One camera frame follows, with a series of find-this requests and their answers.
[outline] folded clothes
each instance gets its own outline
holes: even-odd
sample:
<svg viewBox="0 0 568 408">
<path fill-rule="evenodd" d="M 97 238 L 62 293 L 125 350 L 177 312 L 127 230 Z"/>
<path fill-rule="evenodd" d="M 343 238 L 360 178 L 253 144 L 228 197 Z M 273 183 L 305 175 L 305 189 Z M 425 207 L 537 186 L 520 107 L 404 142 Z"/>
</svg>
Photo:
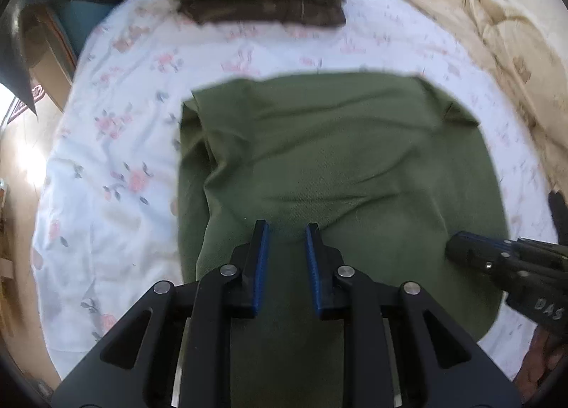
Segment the folded clothes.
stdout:
<svg viewBox="0 0 568 408">
<path fill-rule="evenodd" d="M 319 27 L 345 24 L 342 0 L 180 0 L 180 11 L 196 23 L 264 21 Z"/>
</svg>

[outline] triangular cutout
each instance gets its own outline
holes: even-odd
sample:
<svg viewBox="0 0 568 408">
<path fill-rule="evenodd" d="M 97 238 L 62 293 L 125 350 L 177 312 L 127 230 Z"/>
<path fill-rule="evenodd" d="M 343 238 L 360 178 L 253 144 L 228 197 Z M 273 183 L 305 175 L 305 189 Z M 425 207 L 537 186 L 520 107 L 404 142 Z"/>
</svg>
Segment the triangular cutout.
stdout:
<svg viewBox="0 0 568 408">
<path fill-rule="evenodd" d="M 124 369 L 132 369 L 136 363 L 142 339 L 144 339 L 151 316 L 152 313 L 149 310 L 144 310 L 138 315 L 100 353 L 101 360 Z"/>
<path fill-rule="evenodd" d="M 471 359 L 470 353 L 456 341 L 455 337 L 429 310 L 424 312 L 424 322 L 430 333 L 439 367 L 448 369 Z"/>
</svg>

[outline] white bed sheet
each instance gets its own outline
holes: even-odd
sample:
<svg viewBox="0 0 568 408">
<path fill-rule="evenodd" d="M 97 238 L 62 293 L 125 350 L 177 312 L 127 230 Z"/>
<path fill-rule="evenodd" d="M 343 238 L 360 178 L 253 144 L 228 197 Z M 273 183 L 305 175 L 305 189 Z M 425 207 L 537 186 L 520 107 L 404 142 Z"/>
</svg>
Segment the white bed sheet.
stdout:
<svg viewBox="0 0 568 408">
<path fill-rule="evenodd" d="M 182 282 L 178 121 L 191 91 L 232 77 L 420 74 L 481 121 L 510 233 L 557 240 L 529 135 L 493 79 L 403 0 L 347 0 L 336 30 L 197 26 L 173 0 L 126 0 L 92 33 L 47 161 L 32 241 L 39 313 L 63 378 L 156 281 Z M 534 325 L 506 306 L 482 347 L 513 377 Z"/>
</svg>

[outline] tile floor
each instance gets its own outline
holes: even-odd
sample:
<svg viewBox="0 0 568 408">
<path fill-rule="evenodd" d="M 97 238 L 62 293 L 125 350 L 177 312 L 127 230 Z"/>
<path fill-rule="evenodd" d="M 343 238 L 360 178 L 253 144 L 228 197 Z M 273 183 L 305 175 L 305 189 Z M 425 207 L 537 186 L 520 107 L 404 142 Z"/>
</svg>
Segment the tile floor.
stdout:
<svg viewBox="0 0 568 408">
<path fill-rule="evenodd" d="M 14 263 L 15 278 L 4 282 L 10 323 L 3 337 L 22 371 L 56 387 L 60 379 L 43 340 L 29 250 L 45 159 L 61 112 L 47 95 L 36 109 L 37 117 L 27 110 L 7 125 L 0 141 L 0 176 L 9 186 L 4 207 L 5 246 Z"/>
</svg>

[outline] green fabric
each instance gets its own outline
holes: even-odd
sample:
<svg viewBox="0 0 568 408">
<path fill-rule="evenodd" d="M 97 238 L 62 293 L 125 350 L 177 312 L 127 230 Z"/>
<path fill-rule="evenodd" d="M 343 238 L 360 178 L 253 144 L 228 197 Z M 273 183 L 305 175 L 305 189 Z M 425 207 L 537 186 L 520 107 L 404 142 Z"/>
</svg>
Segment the green fabric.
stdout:
<svg viewBox="0 0 568 408">
<path fill-rule="evenodd" d="M 374 280 L 414 280 L 475 339 L 501 292 L 444 259 L 458 230 L 506 238 L 476 120 L 420 78 L 383 73 L 234 80 L 194 92 L 181 124 L 187 281 L 271 225 L 265 298 L 232 328 L 235 407 L 340 406 L 342 324 L 313 312 L 305 226 Z"/>
</svg>

